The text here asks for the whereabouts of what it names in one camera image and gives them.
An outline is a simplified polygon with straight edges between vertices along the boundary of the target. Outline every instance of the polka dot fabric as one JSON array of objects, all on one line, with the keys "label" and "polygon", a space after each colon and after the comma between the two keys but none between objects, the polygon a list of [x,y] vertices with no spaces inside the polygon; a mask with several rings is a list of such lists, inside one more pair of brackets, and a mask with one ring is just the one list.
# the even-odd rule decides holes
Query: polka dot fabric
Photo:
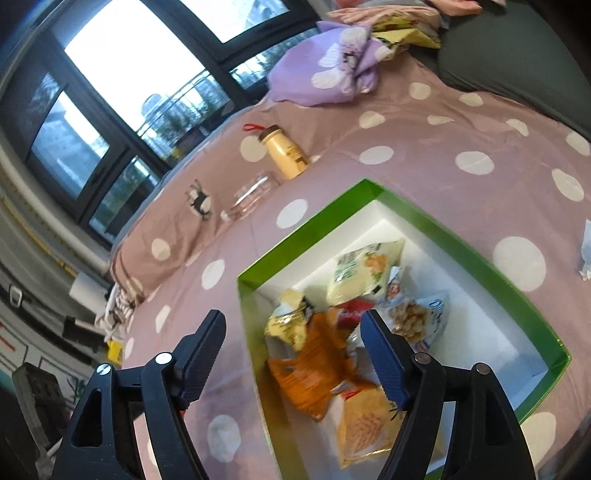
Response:
[{"label": "polka dot fabric", "polygon": [[[141,284],[149,299],[135,312],[126,366],[174,349],[210,309],[226,316],[224,346],[185,417],[212,478],[277,477],[259,418],[236,277],[362,179],[391,189],[463,238],[532,301],[568,347],[567,372],[523,425],[538,467],[566,444],[591,403],[585,340],[591,296],[578,274],[591,211],[588,141],[515,102],[448,88],[407,55],[382,65],[380,86],[359,101],[301,109],[266,99],[243,113],[144,212],[130,232],[129,251],[119,249],[118,281],[136,279],[131,285]],[[281,179],[269,155],[253,161],[261,152],[251,140],[243,146],[247,122],[280,125],[315,163],[228,224],[220,212],[242,185],[263,170]],[[197,216],[183,210],[195,179],[218,208],[199,228]],[[152,254],[157,238],[170,246],[167,260]],[[147,432],[138,429],[138,438],[147,479],[155,480]]]}]

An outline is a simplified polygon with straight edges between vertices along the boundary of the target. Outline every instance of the white polka dot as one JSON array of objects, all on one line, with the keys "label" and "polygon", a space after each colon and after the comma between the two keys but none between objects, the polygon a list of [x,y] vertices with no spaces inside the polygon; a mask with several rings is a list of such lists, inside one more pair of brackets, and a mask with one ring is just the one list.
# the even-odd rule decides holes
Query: white polka dot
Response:
[{"label": "white polka dot", "polygon": [[277,216],[279,228],[289,228],[304,218],[308,210],[308,202],[304,199],[297,199],[288,203]]},{"label": "white polka dot", "polygon": [[160,286],[156,287],[156,290],[154,290],[146,299],[146,301],[152,301],[154,299],[154,297],[158,294],[158,290],[160,290]]},{"label": "white polka dot", "polygon": [[394,53],[390,50],[386,45],[381,45],[378,49],[374,52],[375,59],[377,61],[386,60],[387,58],[393,56]]},{"label": "white polka dot", "polygon": [[131,355],[131,352],[134,351],[134,343],[135,339],[132,337],[129,340],[127,340],[127,343],[125,344],[125,350],[123,350],[123,358],[125,358],[126,360]]},{"label": "white polka dot", "polygon": [[486,175],[495,169],[491,158],[482,152],[462,152],[456,157],[456,165],[473,175]]},{"label": "white polka dot", "polygon": [[210,288],[215,287],[217,282],[220,281],[220,278],[222,278],[225,268],[226,263],[222,259],[213,261],[205,267],[205,270],[203,270],[203,274],[201,275],[201,285],[203,288],[209,290]]},{"label": "white polka dot", "polygon": [[129,318],[129,322],[127,323],[127,327],[125,327],[125,332],[129,333],[129,331],[131,330],[131,325],[133,324],[135,320],[135,314],[131,314],[131,317]]},{"label": "white polka dot", "polygon": [[585,140],[577,132],[571,132],[566,136],[566,143],[568,143],[571,147],[573,147],[577,152],[581,155],[588,157],[591,155],[591,148],[589,147],[589,142]]},{"label": "white polka dot", "polygon": [[267,154],[267,148],[258,141],[256,135],[249,135],[240,143],[240,154],[244,160],[256,162]]},{"label": "white polka dot", "polygon": [[424,100],[431,95],[431,87],[424,83],[412,82],[408,87],[408,93],[415,100]]},{"label": "white polka dot", "polygon": [[152,255],[156,260],[161,262],[168,260],[170,257],[170,245],[166,240],[157,238],[152,242]]},{"label": "white polka dot", "polygon": [[492,261],[521,291],[533,291],[544,282],[546,261],[540,249],[527,238],[508,236],[492,253]]},{"label": "white polka dot", "polygon": [[454,121],[455,120],[453,118],[449,118],[448,116],[429,115],[427,117],[427,122],[429,125],[443,125]]},{"label": "white polka dot", "polygon": [[165,305],[164,307],[162,307],[162,310],[160,310],[158,312],[158,314],[156,315],[156,333],[160,333],[160,331],[162,330],[162,326],[164,325],[164,322],[166,322],[166,319],[168,318],[168,315],[170,314],[170,307],[168,305]]},{"label": "white polka dot", "polygon": [[127,292],[132,298],[139,297],[144,292],[144,286],[137,278],[130,278],[127,281]]},{"label": "white polka dot", "polygon": [[152,448],[152,442],[150,442],[148,440],[148,446],[146,447],[146,450],[148,451],[148,458],[150,459],[150,463],[152,463],[152,465],[154,466],[158,466],[156,464],[156,456],[154,455],[154,449]]},{"label": "white polka dot", "polygon": [[583,186],[579,181],[559,168],[552,170],[552,178],[560,193],[573,202],[581,202],[585,198]]},{"label": "white polka dot", "polygon": [[372,128],[386,121],[383,115],[377,112],[368,111],[362,113],[359,117],[359,126],[361,128]]},{"label": "white polka dot", "polygon": [[195,260],[199,258],[199,255],[201,255],[201,250],[185,262],[185,267],[190,267],[191,265],[193,265],[195,263]]},{"label": "white polka dot", "polygon": [[230,463],[242,443],[238,423],[230,415],[218,415],[207,427],[207,444],[212,456]]},{"label": "white polka dot", "polygon": [[484,105],[484,101],[482,97],[477,93],[462,93],[460,95],[460,101],[465,103],[467,106],[482,106]]},{"label": "white polka dot", "polygon": [[541,462],[556,438],[556,417],[550,412],[535,413],[521,425],[534,466]]},{"label": "white polka dot", "polygon": [[365,165],[379,165],[387,162],[394,155],[394,150],[390,147],[372,147],[362,152],[359,161]]},{"label": "white polka dot", "polygon": [[505,123],[509,125],[511,128],[515,128],[515,130],[517,130],[524,137],[529,137],[530,129],[527,128],[527,125],[523,123],[521,120],[517,120],[516,118],[509,118],[509,120],[507,120]]}]

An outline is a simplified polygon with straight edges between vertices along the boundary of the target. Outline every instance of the silver screw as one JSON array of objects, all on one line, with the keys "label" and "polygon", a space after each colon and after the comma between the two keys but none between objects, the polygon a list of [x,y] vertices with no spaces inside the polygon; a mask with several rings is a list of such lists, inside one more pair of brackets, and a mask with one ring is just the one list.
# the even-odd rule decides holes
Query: silver screw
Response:
[{"label": "silver screw", "polygon": [[96,373],[99,375],[106,375],[111,371],[111,366],[109,364],[102,364],[96,368]]},{"label": "silver screw", "polygon": [[491,368],[487,364],[476,364],[476,371],[481,375],[488,375],[491,373]]},{"label": "silver screw", "polygon": [[419,352],[414,356],[414,359],[421,365],[427,365],[431,362],[431,355],[424,352]]},{"label": "silver screw", "polygon": [[173,356],[168,352],[162,352],[156,355],[156,363],[159,365],[165,365],[173,359]]}]

